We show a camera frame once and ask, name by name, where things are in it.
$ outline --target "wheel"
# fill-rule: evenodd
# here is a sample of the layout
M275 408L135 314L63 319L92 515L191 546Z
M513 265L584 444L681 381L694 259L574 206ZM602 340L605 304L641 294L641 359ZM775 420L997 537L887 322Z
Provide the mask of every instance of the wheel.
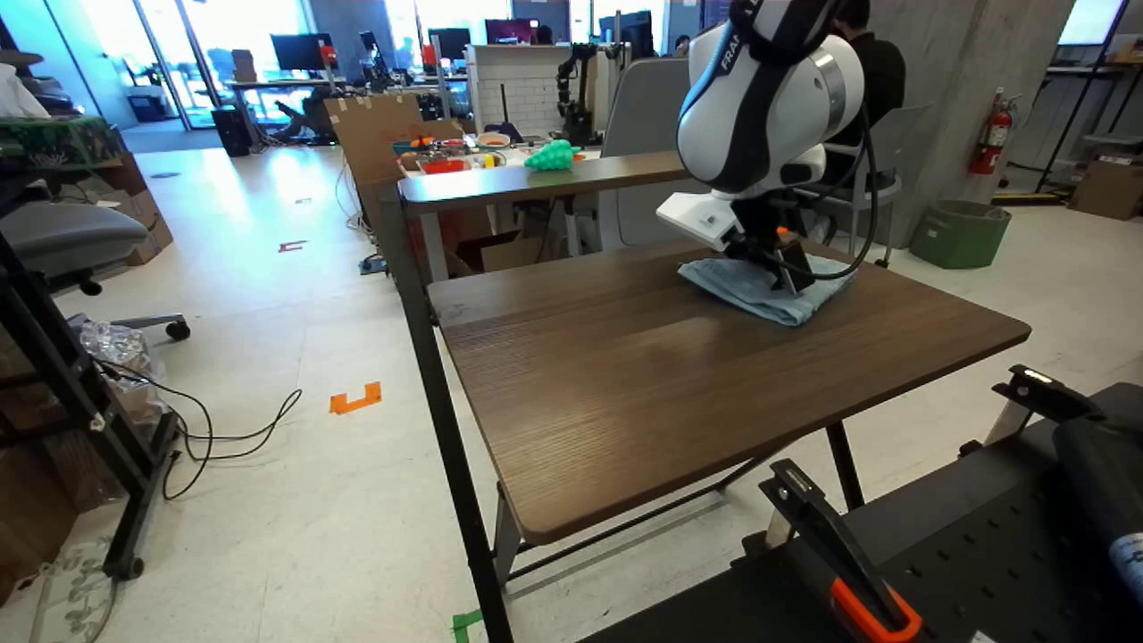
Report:
M109 566L109 574L118 580L118 581L128 581L128 580L140 580L143 566L146 566L143 558L134 558L124 563Z
M191 334L191 326L187 322L171 322L167 334L171 334L171 343L182 343Z

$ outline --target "green bin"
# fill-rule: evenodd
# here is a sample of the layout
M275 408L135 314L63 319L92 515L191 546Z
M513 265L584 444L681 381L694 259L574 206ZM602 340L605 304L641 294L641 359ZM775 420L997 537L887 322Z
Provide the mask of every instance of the green bin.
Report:
M987 269L997 258L1012 213L990 202L938 200L910 238L910 253L938 269Z

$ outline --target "fire extinguisher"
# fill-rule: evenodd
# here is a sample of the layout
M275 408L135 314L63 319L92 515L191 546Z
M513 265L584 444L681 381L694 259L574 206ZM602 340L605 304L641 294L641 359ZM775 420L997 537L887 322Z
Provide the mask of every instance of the fire extinguisher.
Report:
M1015 125L1012 110L1015 110L1015 102L1004 100L1004 91L997 91L994 95L994 110L990 110L990 118L984 125L984 137L980 137L980 143L973 151L973 164L969 164L973 175L994 175L997 171L997 162L1002 162L1002 154L1008 147L1008 137L1012 137L1012 125Z

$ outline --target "cloth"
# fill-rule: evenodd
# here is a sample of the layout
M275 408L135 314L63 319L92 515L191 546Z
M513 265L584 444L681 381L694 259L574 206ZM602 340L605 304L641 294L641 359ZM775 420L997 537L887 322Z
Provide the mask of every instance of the cloth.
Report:
M831 258L807 258L813 273L835 273L846 265L831 259ZM702 289L706 289L710 295L743 307L756 319L768 319L775 326L804 326L811 322L827 300L831 300L846 282L846 277L817 277L813 287L807 287L804 294L786 294L775 289L775 273L766 271L760 265L749 259L736 259L736 258L702 258L702 259L687 259L678 269L678 273Z
M550 140L541 151L534 151L529 166L534 171L567 171L574 164L574 147L567 140Z

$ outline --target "concrete floor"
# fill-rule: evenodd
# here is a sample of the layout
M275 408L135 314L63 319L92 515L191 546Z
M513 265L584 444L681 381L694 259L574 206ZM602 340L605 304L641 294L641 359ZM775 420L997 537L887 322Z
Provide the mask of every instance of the concrete floor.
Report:
M228 162L207 151L140 162L146 175L174 171L153 178L174 245L109 277L101 300L68 294L60 307L92 319L191 314L198 334L157 343L153 354L171 385L211 404L219 432L260 427L291 389L303 389L303 400L257 456L213 463L187 501L153 507L146 574L121 588L103 639L454 639L454 613L477 612L477 594L398 289L357 273L372 243L354 226L338 154L267 151ZM1002 410L990 385L1008 364L1037 364L1085 394L1143 381L1141 245L1141 222L1048 206L1015 212L987 271L938 271L898 253L898 271L1008 310L1033 326L1033 340L858 413L850 434L868 495L948 463L959 444L984 434ZM379 408L328 413L332 394L366 381L381 381ZM491 501L492 475L471 410L466 400L456 410ZM797 456L840 501L827 440L804 440L784 456ZM697 501L517 581L517 639L580 639L719 574L768 516L760 475L727 501ZM73 549L101 538L109 515L87 516ZM31 584L0 612L0 639L29 637L35 601ZM63 612L63 588L51 588L43 639L68 639Z

